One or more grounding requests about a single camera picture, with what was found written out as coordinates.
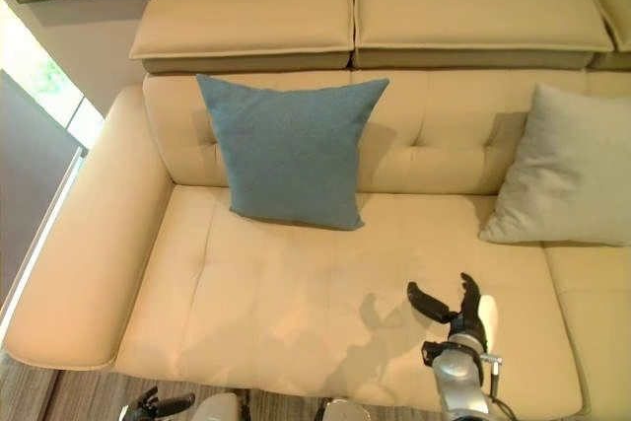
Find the leather upholstery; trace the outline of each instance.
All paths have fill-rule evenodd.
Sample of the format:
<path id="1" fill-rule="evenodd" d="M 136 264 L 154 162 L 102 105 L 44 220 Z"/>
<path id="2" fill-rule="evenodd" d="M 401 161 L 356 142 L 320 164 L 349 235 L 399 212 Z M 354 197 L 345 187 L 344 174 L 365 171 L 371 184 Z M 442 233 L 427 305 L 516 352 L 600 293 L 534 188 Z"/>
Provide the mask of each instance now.
<path id="1" fill-rule="evenodd" d="M 607 23 L 615 51 L 599 53 L 590 67 L 631 69 L 631 0 L 594 0 Z"/>
<path id="2" fill-rule="evenodd" d="M 22 362 L 110 365 L 173 183 L 139 86 L 124 89 L 41 250 L 4 341 Z"/>
<path id="3" fill-rule="evenodd" d="M 581 68 L 612 49 L 592 0 L 356 0 L 355 25 L 362 68 Z"/>
<path id="4" fill-rule="evenodd" d="M 582 71 L 375 70 L 221 77 L 278 90 L 388 77 L 390 84 L 360 141 L 359 190 L 364 192 L 495 194 L 521 138 L 536 83 L 587 95 L 631 94 L 629 78 L 622 73 Z M 143 90 L 174 181 L 226 186 L 221 150 L 194 77 L 148 76 Z"/>
<path id="5" fill-rule="evenodd" d="M 132 55 L 160 71 L 346 64 L 351 0 L 243 1 L 152 0 Z M 586 0 L 444 1 L 454 4 L 359 0 L 356 46 L 391 68 L 580 67 L 610 49 Z M 410 25 L 395 21 L 401 8 Z M 462 15 L 471 22 L 459 25 Z M 375 58 L 370 66 L 385 64 Z M 231 213 L 193 77 L 149 75 L 142 91 L 125 89 L 42 250 L 6 350 L 44 367 L 113 364 L 142 378 L 436 411 L 419 348 L 447 329 L 414 314 L 405 284 L 455 308 L 467 271 L 498 301 L 501 396 L 521 418 L 581 409 L 628 418 L 629 249 L 499 246 L 477 235 L 534 85 L 631 95 L 629 73 L 391 68 L 224 76 L 281 90 L 390 78 L 360 142 L 366 226 L 350 233 Z"/>
<path id="6" fill-rule="evenodd" d="M 129 55 L 156 72 L 276 71 L 343 68 L 352 49 L 352 0 L 150 0 Z"/>
<path id="7" fill-rule="evenodd" d="M 546 244 L 582 380 L 584 409 L 594 419 L 631 413 L 631 248 Z"/>
<path id="8" fill-rule="evenodd" d="M 243 218 L 226 188 L 176 186 L 115 369 L 437 411 L 420 346 L 449 329 L 416 316 L 405 286 L 457 308 L 466 271 L 500 308 L 502 396 L 524 419 L 580 409 L 542 248 L 477 238 L 494 197 L 358 199 L 366 225 L 345 233 Z"/>

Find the sofa armrest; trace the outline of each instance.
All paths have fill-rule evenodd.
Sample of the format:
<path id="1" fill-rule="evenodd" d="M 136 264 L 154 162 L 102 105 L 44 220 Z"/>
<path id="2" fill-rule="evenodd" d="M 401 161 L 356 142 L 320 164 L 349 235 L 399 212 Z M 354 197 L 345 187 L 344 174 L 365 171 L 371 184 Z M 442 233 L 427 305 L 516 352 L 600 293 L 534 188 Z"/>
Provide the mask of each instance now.
<path id="1" fill-rule="evenodd" d="M 30 365 L 111 364 L 173 183 L 140 86 L 117 97 L 43 245 L 5 349 Z"/>

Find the sofa cushion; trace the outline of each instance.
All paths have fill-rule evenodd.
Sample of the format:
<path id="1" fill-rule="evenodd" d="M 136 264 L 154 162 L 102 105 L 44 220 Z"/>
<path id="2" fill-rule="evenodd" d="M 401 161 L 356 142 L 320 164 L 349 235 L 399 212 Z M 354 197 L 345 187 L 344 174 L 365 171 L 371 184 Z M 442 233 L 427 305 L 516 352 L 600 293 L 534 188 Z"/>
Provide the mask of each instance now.
<path id="1" fill-rule="evenodd" d="M 591 419 L 631 413 L 631 248 L 549 243 L 550 272 Z"/>
<path id="2" fill-rule="evenodd" d="M 438 411 L 420 347 L 449 328 L 412 311 L 405 288 L 415 280 L 457 308 L 466 271 L 498 302 L 502 398 L 524 419 L 574 413 L 578 376 L 543 250 L 480 241 L 493 201 L 363 194 L 367 224 L 342 233 L 243 218 L 226 188 L 176 186 L 115 367 Z"/>
<path id="3" fill-rule="evenodd" d="M 150 72 L 343 68 L 352 0 L 149 0 L 129 53 Z"/>
<path id="4" fill-rule="evenodd" d="M 360 140 L 364 192 L 496 194 L 522 137 L 537 83 L 594 96 L 629 96 L 629 75 L 552 70 L 313 71 L 222 75 L 278 91 L 387 77 Z M 178 184 L 228 185 L 224 157 L 194 76 L 149 75 L 154 136 Z"/>
<path id="5" fill-rule="evenodd" d="M 631 69 L 631 0 L 595 0 L 609 27 L 615 51 L 600 53 L 590 65 L 596 69 Z"/>
<path id="6" fill-rule="evenodd" d="M 357 142 L 387 79 L 274 91 L 197 75 L 228 167 L 231 209 L 336 229 L 363 225 Z"/>
<path id="7" fill-rule="evenodd" d="M 631 245 L 631 97 L 538 86 L 480 238 Z"/>
<path id="8" fill-rule="evenodd" d="M 612 49 L 592 0 L 356 0 L 355 17 L 362 68 L 581 68 Z"/>

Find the window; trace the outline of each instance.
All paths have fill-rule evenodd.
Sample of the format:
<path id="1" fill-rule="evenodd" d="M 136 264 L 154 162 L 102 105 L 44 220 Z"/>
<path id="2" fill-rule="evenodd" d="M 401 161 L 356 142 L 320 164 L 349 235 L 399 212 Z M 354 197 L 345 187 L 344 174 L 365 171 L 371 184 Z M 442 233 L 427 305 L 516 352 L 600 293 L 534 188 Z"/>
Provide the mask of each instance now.
<path id="1" fill-rule="evenodd" d="M 0 0 L 0 67 L 84 147 L 92 147 L 103 117 L 4 0 Z"/>

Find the robotic arm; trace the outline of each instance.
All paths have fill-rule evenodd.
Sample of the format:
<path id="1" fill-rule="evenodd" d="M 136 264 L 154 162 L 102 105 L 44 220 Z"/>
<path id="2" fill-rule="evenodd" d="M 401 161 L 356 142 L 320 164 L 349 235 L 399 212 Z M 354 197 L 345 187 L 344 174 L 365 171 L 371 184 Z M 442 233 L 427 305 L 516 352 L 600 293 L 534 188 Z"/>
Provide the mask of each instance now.
<path id="1" fill-rule="evenodd" d="M 473 278 L 466 273 L 460 276 L 464 297 L 459 312 L 450 311 L 446 304 L 421 291 L 414 282 L 407 285 L 407 298 L 422 315 L 450 325 L 447 341 L 426 341 L 422 348 L 423 362 L 434 369 L 444 419 L 496 420 L 491 413 L 492 404 L 497 403 L 503 411 L 506 406 L 497 399 L 502 359 L 488 353 L 497 326 L 497 308 L 492 297 L 480 295 Z M 482 392 L 483 362 L 492 365 L 489 395 Z M 512 411 L 505 413 L 515 419 Z"/>

